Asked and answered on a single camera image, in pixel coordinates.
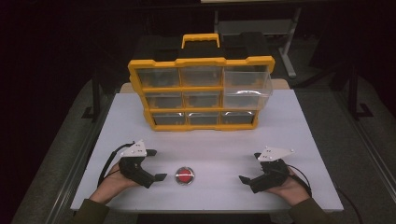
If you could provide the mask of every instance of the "human hand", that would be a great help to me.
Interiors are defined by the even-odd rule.
[[[108,172],[103,182],[99,185],[96,191],[91,195],[90,200],[107,204],[130,187],[140,186],[131,179],[126,178],[121,172],[119,163],[117,162]]]
[[[290,168],[288,169],[290,175],[295,175]],[[290,206],[294,206],[310,198],[305,188],[291,177],[288,177],[281,186],[270,188],[266,190],[266,192],[273,193],[283,198]]]

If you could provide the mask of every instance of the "white table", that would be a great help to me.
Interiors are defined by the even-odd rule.
[[[290,90],[274,91],[260,114],[257,129],[236,132],[154,132],[144,121],[138,96],[117,94],[71,209],[78,210],[83,199],[95,190],[110,153],[140,139],[145,140],[147,148],[158,150],[155,157],[142,162],[142,167],[152,175],[167,173],[168,177],[149,189],[125,190],[108,204],[112,209],[133,213],[271,213],[289,209],[273,194],[254,194],[238,178],[263,174],[253,154],[269,146],[293,148],[296,153],[284,161],[305,173],[318,204],[328,212],[343,210],[295,93]],[[182,166],[189,166],[196,174],[187,187],[175,180],[175,172]]]

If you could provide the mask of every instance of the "red button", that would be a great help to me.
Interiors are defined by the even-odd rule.
[[[194,179],[194,172],[190,167],[181,167],[176,172],[176,181],[181,185],[188,185]]]

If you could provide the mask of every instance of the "black cable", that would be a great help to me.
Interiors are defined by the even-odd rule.
[[[312,198],[312,189],[311,189],[310,186],[305,184],[305,182],[300,177],[298,177],[297,175],[290,175],[290,177],[293,180],[297,181],[297,183],[299,183],[301,186],[303,186],[303,188],[305,188],[305,191],[308,193],[309,197]]]
[[[352,202],[352,200],[350,200],[349,197],[338,187],[337,184],[335,184],[335,185],[336,185],[335,189],[336,189],[338,192],[340,192],[340,193],[344,196],[344,198],[346,198],[346,200],[347,200],[347,201],[350,203],[350,205],[352,206],[353,210],[354,210],[355,213],[356,213],[356,216],[358,217],[359,223],[360,223],[360,224],[363,224],[363,219],[361,218],[361,213],[359,212],[358,207],[357,207],[357,206]]]
[[[105,178],[103,178],[103,179],[106,179],[108,176],[115,174],[115,173],[118,172],[119,170],[116,170],[116,171],[111,172],[110,174],[106,175]]]
[[[99,175],[99,180],[98,180],[98,186],[97,186],[97,187],[99,187],[99,185],[100,185],[100,184],[102,183],[102,181],[105,179],[105,174],[106,174],[106,171],[107,171],[107,169],[108,169],[108,166],[110,166],[110,163],[113,161],[114,157],[116,157],[117,152],[119,152],[119,151],[120,151],[122,148],[124,148],[124,147],[131,147],[131,146],[133,146],[133,145],[134,145],[134,141],[133,141],[132,143],[130,143],[130,144],[124,144],[124,145],[118,147],[116,150],[114,150],[114,151],[111,153],[110,157],[108,158],[108,160],[107,160],[107,162],[106,162],[106,164],[105,164],[105,167],[103,167],[102,173]]]
[[[297,169],[296,167],[294,167],[292,165],[288,165],[288,164],[286,164],[286,165],[291,167],[291,168],[293,168],[293,169],[295,169],[295,170],[297,170],[301,175],[303,175],[305,180],[306,180],[306,183],[308,184],[308,187],[311,188],[311,184],[309,183],[308,178],[306,178],[306,175],[301,170]]]

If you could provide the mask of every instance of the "clear plastic drawer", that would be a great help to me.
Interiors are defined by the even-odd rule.
[[[176,68],[136,69],[142,87],[178,87],[180,81]]]
[[[224,88],[222,105],[229,109],[260,110],[265,107],[272,92],[270,78],[263,89]]]
[[[251,124],[255,115],[255,111],[221,112],[221,124]]]
[[[181,108],[181,92],[146,93],[149,108]]]
[[[153,113],[156,125],[183,125],[186,122],[184,113]]]
[[[269,76],[265,65],[224,67],[224,87],[262,89]]]
[[[221,84],[222,67],[189,66],[180,68],[183,86],[219,86]]]
[[[188,113],[187,119],[191,125],[215,125],[219,123],[219,112]]]
[[[183,92],[186,107],[219,107],[220,91],[185,91]]]

